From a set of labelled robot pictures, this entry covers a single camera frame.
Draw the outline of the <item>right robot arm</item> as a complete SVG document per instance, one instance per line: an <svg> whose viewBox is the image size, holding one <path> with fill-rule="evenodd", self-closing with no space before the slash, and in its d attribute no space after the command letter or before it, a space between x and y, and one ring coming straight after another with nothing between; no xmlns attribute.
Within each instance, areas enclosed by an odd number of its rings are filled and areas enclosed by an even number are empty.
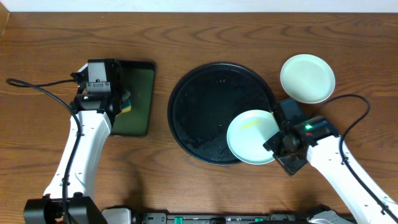
<svg viewBox="0 0 398 224"><path fill-rule="evenodd" d="M322 116L286 126L263 147L288 175L306 163L316 168L357 223L397 223L397 202L361 167L336 128Z"/></svg>

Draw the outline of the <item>mint plate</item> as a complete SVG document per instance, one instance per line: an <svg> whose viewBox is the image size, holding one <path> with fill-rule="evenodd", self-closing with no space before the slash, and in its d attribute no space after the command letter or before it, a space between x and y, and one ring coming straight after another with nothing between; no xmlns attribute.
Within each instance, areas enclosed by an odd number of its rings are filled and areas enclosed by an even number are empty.
<svg viewBox="0 0 398 224"><path fill-rule="evenodd" d="M279 132L274 115L263 110L249 110L230 123L226 140L230 151L240 161L263 165L274 161L273 152L263 144Z"/></svg>
<svg viewBox="0 0 398 224"><path fill-rule="evenodd" d="M291 98L301 103L315 104L332 95L336 80L332 68L323 59L315 55L298 54L283 64L280 83Z"/></svg>

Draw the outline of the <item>green yellow scrub sponge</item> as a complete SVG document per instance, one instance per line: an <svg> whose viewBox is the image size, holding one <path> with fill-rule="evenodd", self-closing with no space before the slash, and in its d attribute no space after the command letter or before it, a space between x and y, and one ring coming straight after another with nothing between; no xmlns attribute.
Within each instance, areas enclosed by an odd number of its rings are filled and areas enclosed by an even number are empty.
<svg viewBox="0 0 398 224"><path fill-rule="evenodd" d="M121 113L128 113L131 111L131 102L126 99L121 103Z"/></svg>

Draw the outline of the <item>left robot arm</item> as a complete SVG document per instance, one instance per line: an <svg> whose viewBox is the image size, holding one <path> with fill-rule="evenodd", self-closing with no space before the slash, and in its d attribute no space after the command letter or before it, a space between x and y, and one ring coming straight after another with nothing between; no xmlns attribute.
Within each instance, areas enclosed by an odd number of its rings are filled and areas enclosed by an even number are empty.
<svg viewBox="0 0 398 224"><path fill-rule="evenodd" d="M129 110L130 93L117 59L91 59L71 76L78 91L66 107L71 114L67 144L43 197L27 201L26 223L107 222L93 201L96 171L115 118Z"/></svg>

